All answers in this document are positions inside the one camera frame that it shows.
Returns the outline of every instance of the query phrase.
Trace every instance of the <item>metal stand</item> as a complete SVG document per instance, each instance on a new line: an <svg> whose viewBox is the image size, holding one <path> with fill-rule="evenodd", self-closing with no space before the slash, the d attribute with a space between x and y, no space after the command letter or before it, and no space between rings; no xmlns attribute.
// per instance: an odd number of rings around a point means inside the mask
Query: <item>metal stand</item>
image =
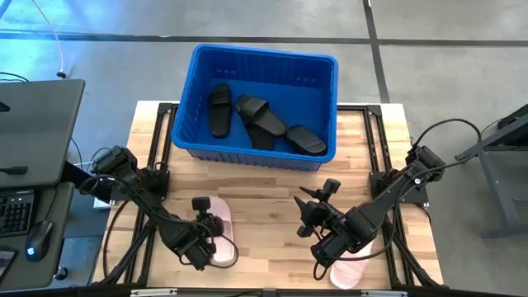
<svg viewBox="0 0 528 297"><path fill-rule="evenodd" d="M526 192L526 170L528 169L528 147L523 146L528 138L528 114L504 126L482 141L478 160L490 191L497 202L504 228L481 234L483 240L528 234L528 224L520 221L516 201L528 201ZM476 146L455 156L457 160L467 158Z"/></svg>

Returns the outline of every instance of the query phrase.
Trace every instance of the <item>black metal frame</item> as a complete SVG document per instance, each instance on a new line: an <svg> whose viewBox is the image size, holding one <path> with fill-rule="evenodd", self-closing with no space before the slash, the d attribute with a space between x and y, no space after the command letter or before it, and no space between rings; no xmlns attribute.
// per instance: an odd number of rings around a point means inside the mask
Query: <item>black metal frame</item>
<svg viewBox="0 0 528 297"><path fill-rule="evenodd" d="M177 103L160 103L158 106L156 123L154 124L152 143L150 144L150 151L148 153L148 161L147 161L148 167L156 166L156 163L155 163L156 153L158 151L163 117L167 113L169 113L169 119L167 123L167 132L165 135L165 141L163 143L161 164L165 164L166 166L168 166L168 157L169 157L169 153L171 150L172 126L174 124L174 119L176 118L176 111L177 111L178 106L179 104ZM145 218L144 212L142 210L138 210L138 214L136 215L136 220L135 220L135 225L134 225L134 232L132 235L132 243L136 240L136 238L142 233L144 229L144 218ZM140 284L146 285L147 280L149 278L150 262L152 260L152 251L154 247L155 236L156 236L156 232L150 232L147 237L147 243L145 245L145 251L144 251L143 264L141 266L141 272L137 280L137 282ZM132 278L134 276L135 260L136 260L136 255L134 254L132 257L132 260L130 261L130 264L126 267L124 283L132 283Z"/></svg>
<svg viewBox="0 0 528 297"><path fill-rule="evenodd" d="M483 240L528 234L528 224L524 224L517 213L514 201L516 199L515 194L510 192L511 189L507 182L504 181L504 176L497 172L492 160L490 160L492 154L519 153L519 151L526 150L526 146L512 144L519 142L525 144L523 139L526 139L527 135L528 114L524 114L518 118L516 117L516 120L511 124L504 125L500 130L489 135L480 144L477 157L482 166L486 181L488 182L488 187L497 202L497 209L499 210L503 224L501 229L483 232L481 234ZM476 145L456 155L455 159L461 160L467 158L475 149L477 149Z"/></svg>
<svg viewBox="0 0 528 297"><path fill-rule="evenodd" d="M40 289L25 291L2 292L2 297L130 297L130 292L144 290L145 285L134 284L99 284L88 286L72 285L67 288Z"/></svg>
<svg viewBox="0 0 528 297"><path fill-rule="evenodd" d="M167 124L167 134L165 137L165 143L163 145L163 153L162 153L162 162L165 162L167 164L168 162L168 155L171 148L171 133L172 133L172 126L173 122L176 116L176 110L177 110L178 104L177 103L160 103L158 107L158 113L156 117L156 123L154 125L154 132L153 132L153 139L150 146L150 152L148 155L148 166L154 166L154 161L156 158L156 152L158 149L158 143L162 128L162 121L163 117L167 114L168 111L170 111L170 117ZM374 132L372 130L372 124L370 122L371 116L375 117L376 124L378 125L378 131L379 131L379 141L381 146L381 153L383 155L384 160L384 166L386 170L389 170L392 168L392 163L390 160L389 155L389 146L387 144L387 138L384 130L384 122L383 122L383 115L381 113L381 107L380 105L353 105L353 104L338 104L337 109L339 111L360 111L363 114L364 121L365 121L365 132L367 135L367 144L369 147L369 155L370 155L370 164L372 166L373 172L380 172L380 165L378 164L378 158L377 158L377 152L375 147L375 141L374 141ZM399 209L397 209L395 215L397 216L396 220L396 226L397 228L397 236L398 236L398 243L399 245L406 246L405 241L405 235L403 230L403 220L401 217L401 212ZM144 213L142 211L138 211L137 217L136 217L136 223L134 227L134 236L132 239L132 242L139 236L139 234L142 232L144 224ZM385 244L389 241L389 233L390 228L392 226L384 224L383 227L383 237ZM151 232L148 236L146 246L145 246L145 253L144 253L144 260L141 268L140 276L137 280L139 284L146 285L147 280L149 278L149 270L150 270L150 262L152 259L152 251L153 251L153 244L154 244L154 236L155 232ZM394 251L392 248L388 249L386 252L387 257L387 268L389 270L389 279L391 287L394 288L396 285L401 285L401 282L398 278L398 273L396 271L396 263L394 260ZM132 259L131 263L127 266L126 272L125 272L125 283L131 283L132 282L132 275L134 274L134 264L135 264L135 256ZM405 281L407 285L413 285L413 274L410 269L409 263L403 258L403 267L405 271ZM186 290L202 290L198 288L186 288ZM329 290L329 293L337 293L341 292L340 290Z"/></svg>

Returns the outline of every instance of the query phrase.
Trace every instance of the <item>pink slipper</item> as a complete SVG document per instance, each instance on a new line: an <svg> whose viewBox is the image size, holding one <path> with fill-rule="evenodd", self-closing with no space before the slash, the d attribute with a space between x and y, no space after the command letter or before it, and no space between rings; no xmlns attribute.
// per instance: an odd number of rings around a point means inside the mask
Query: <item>pink slipper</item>
<svg viewBox="0 0 528 297"><path fill-rule="evenodd" d="M355 254L344 252L341 257L367 256L370 254L371 249L372 243L369 243L359 252ZM368 264L368 259L360 261L336 261L330 268L330 281L339 289L352 289L360 282Z"/></svg>
<svg viewBox="0 0 528 297"><path fill-rule="evenodd" d="M209 197L211 208L209 212L218 216L224 222L224 236L233 241L233 224L231 223L231 210L224 199L216 196ZM227 266L234 261L234 246L225 238L218 236L214 238L216 244L216 253L213 256L212 264Z"/></svg>

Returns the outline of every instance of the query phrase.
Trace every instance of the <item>wooden tabletop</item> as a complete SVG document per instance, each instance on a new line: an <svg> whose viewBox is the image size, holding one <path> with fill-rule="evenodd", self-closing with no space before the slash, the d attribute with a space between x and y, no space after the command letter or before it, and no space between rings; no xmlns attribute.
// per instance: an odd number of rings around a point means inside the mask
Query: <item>wooden tabletop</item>
<svg viewBox="0 0 528 297"><path fill-rule="evenodd" d="M144 167L149 155L156 110L159 101L139 101L130 130L128 148ZM381 105L390 157L395 168L405 165L409 145L407 122L400 104ZM161 139L167 126L163 122ZM380 152L377 126L372 120L377 152ZM357 111L340 111L337 116L337 152L335 158L316 172L200 161L184 149L172 146L169 161L171 184L164 206L182 218L194 219L191 198L219 196L227 201L233 217L234 242L240 249L238 263L227 270L207 267L196 271L182 266L157 235L148 278L149 286L216 287L281 289L335 289L328 275L321 281L312 277L314 258L309 247L316 238L299 238L300 214L293 195L307 199L299 186L320 188L327 178L341 182L331 202L346 211L361 202L372 200L368 174L371 171L363 116ZM161 145L158 156L161 156ZM117 206L111 210L108 224ZM137 207L129 203L115 223L108 248L111 270L130 245ZM429 275L442 283L431 226L426 215L415 205L402 205L403 223L408 247ZM383 247L379 235L372 251ZM396 251L398 275L403 281L401 257ZM134 280L142 264L139 252ZM97 261L94 281L102 279L102 256ZM366 268L357 289L390 287L384 254Z"/></svg>

